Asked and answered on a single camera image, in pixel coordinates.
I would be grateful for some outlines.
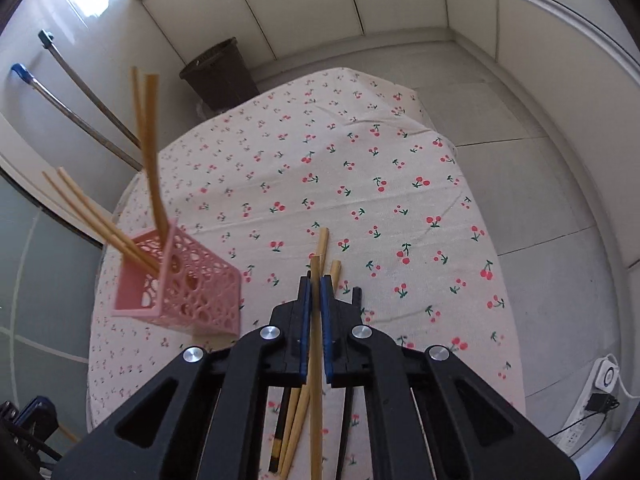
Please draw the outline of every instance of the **white cable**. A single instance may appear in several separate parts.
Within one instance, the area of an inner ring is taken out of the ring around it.
[[[633,396],[631,395],[625,388],[625,384],[622,382],[622,375],[620,375],[620,365],[618,364],[618,360],[616,359],[616,356],[613,354],[607,354],[606,355],[607,358],[611,358],[611,360],[613,361],[613,364],[615,364],[618,367],[618,382],[620,382],[620,389],[622,389],[622,392],[629,398],[629,399],[640,399],[640,396]]]

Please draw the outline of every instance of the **blue handle cap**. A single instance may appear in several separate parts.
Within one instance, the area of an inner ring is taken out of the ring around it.
[[[25,67],[22,63],[14,63],[11,66],[11,70],[17,73],[17,75],[20,76],[20,79],[22,79],[25,83],[31,83],[33,81],[33,75],[31,75],[31,72],[29,72],[27,70],[27,67]]]

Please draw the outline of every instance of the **wall molding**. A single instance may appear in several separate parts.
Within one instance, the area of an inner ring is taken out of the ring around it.
[[[571,25],[609,54],[640,87],[640,64],[616,40],[595,23],[555,0],[525,0]]]
[[[299,54],[269,61],[251,70],[254,81],[259,83],[279,73],[292,70],[316,61],[322,61],[343,54],[352,54],[361,50],[370,50],[382,46],[424,43],[427,41],[452,41],[454,33],[445,27],[425,27],[411,30],[395,30],[367,36],[357,36],[305,50]]]

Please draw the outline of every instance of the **cherry print tablecloth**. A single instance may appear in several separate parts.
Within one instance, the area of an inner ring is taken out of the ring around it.
[[[494,246],[447,139],[413,91],[346,68],[305,76],[206,121],[162,150],[169,213],[243,276],[241,332],[296,297],[321,226],[337,295],[364,291],[362,318],[399,345],[442,344],[524,412],[516,329]],[[137,177],[119,219],[152,222]],[[106,251],[95,300],[88,383],[99,424],[194,339],[109,316],[120,256]],[[207,347],[220,341],[200,338]],[[344,393],[324,389],[325,478],[335,475]],[[268,400],[261,478],[281,391]],[[354,400],[347,479],[370,476],[364,396]],[[308,477],[308,433],[291,472]]]

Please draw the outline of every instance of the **floor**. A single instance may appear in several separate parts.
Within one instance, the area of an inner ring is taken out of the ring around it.
[[[60,423],[82,437],[100,249],[2,175],[0,204],[0,403],[49,397]],[[60,432],[47,443],[59,452],[72,445]]]
[[[491,233],[510,295],[527,416],[545,434],[560,430],[594,359],[617,353],[620,344],[600,234],[562,156],[516,96],[454,43],[338,56],[258,87],[265,91],[334,66],[415,89],[436,129],[458,147],[458,162]],[[598,427],[595,419],[585,439]]]

